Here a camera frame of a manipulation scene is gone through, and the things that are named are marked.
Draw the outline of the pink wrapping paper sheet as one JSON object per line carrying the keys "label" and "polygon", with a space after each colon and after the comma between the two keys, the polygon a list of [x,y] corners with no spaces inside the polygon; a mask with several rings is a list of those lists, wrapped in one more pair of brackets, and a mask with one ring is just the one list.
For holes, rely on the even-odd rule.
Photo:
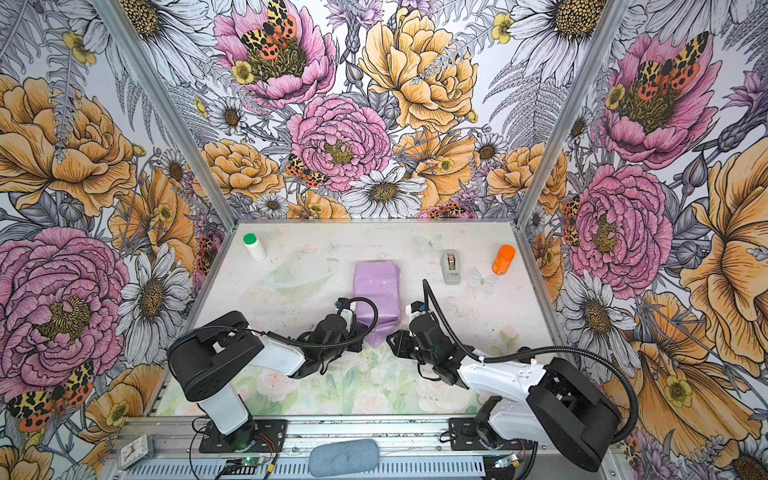
{"label": "pink wrapping paper sheet", "polygon": [[353,294],[373,302],[378,311],[375,328],[365,341],[373,348],[394,333],[401,321],[400,269],[392,261],[367,261],[355,265]]}

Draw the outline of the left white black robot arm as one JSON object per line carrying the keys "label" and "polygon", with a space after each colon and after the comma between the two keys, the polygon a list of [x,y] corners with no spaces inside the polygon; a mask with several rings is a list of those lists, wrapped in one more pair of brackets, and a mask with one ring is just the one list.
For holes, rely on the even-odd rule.
{"label": "left white black robot arm", "polygon": [[187,401],[207,415],[201,441],[203,453],[264,451],[264,431],[233,385],[247,367],[258,367],[290,379],[303,379],[327,370],[331,362],[350,350],[362,349],[368,333],[349,308],[321,320],[299,339],[251,329],[245,316],[231,311],[179,337],[168,350],[169,368]]}

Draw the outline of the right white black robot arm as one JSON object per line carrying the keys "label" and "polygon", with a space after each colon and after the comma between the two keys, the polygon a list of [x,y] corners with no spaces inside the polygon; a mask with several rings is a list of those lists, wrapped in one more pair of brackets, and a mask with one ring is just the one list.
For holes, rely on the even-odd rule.
{"label": "right white black robot arm", "polygon": [[406,330],[387,336],[392,353],[428,366],[433,379],[474,391],[486,400],[471,419],[449,421],[455,451],[533,451],[552,445],[575,466],[595,472],[611,445],[626,439],[637,422],[637,401],[628,414],[571,362],[567,347],[522,349],[489,357],[464,344],[433,312],[412,314]]}

